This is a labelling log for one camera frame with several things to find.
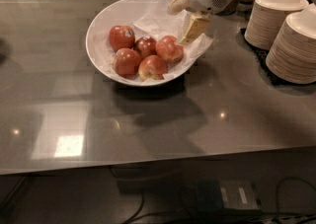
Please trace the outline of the red apple right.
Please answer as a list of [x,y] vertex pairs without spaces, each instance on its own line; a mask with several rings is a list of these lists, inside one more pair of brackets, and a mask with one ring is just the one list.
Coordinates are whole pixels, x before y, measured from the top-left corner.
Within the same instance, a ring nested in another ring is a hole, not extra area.
[[174,36],[163,36],[156,42],[156,52],[167,64],[180,62],[184,57],[184,48],[176,41]]

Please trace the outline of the red apple centre back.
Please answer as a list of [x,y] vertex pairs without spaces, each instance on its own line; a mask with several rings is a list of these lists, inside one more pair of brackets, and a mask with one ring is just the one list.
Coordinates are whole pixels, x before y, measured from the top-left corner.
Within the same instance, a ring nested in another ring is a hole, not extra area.
[[133,48],[142,58],[156,54],[156,40],[151,36],[139,38]]

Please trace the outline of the yellowish red apple front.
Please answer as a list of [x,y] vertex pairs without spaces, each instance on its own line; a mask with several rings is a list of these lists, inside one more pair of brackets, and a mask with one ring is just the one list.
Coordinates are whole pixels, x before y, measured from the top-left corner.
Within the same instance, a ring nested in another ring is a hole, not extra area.
[[145,57],[138,67],[138,75],[142,81],[147,79],[163,80],[168,73],[166,62],[158,55]]

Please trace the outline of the red apple top left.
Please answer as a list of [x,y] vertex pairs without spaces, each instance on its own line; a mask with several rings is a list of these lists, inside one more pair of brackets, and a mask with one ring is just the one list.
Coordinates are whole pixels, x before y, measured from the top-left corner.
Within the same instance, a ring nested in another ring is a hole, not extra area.
[[133,48],[135,33],[130,26],[114,26],[109,31],[109,43],[114,51]]

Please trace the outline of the red apple front left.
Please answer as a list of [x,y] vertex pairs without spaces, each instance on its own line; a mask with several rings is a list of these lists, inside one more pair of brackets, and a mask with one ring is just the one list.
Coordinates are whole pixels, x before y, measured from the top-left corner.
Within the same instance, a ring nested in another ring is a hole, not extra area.
[[115,71],[119,76],[129,77],[138,72],[141,56],[131,48],[121,48],[116,52]]

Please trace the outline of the back stack of paper plates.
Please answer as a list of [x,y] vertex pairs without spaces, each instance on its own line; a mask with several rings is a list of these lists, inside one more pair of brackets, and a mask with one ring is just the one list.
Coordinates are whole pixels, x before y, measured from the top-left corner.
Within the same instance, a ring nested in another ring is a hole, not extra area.
[[255,47],[269,50],[285,18],[300,11],[273,10],[255,2],[246,28],[246,40]]

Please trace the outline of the stack of paper plates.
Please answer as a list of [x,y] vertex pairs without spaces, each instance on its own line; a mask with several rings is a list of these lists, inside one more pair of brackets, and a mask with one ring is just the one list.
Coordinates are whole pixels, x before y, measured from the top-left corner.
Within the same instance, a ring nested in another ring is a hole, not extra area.
[[246,40],[255,47],[269,50],[285,18],[300,11],[273,10],[255,2],[246,28]]
[[266,64],[280,79],[294,84],[316,81],[316,5],[289,14],[268,53]]

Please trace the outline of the black tray mat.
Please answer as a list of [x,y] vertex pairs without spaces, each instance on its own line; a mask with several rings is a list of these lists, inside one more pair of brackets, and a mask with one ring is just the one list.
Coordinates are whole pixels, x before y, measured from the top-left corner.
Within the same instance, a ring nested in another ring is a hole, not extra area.
[[274,51],[261,49],[251,45],[246,40],[246,28],[240,29],[246,44],[253,51],[263,72],[273,86],[311,86],[316,84],[314,76],[308,76],[310,69],[304,69],[301,65],[295,65],[293,58],[287,58],[281,54],[276,56]]

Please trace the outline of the front stack of paper plates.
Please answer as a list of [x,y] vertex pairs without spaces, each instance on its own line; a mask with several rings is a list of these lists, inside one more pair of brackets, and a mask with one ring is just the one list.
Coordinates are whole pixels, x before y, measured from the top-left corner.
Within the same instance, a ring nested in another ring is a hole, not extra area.
[[316,5],[289,14],[268,53],[266,64],[280,79],[294,84],[316,81]]

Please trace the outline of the blue grey box under table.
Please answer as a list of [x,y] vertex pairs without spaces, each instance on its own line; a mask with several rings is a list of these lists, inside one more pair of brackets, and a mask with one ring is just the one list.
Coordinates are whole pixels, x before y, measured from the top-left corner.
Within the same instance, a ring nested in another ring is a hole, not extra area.
[[262,211],[257,189],[248,181],[198,181],[196,203],[199,211],[215,214],[255,214]]

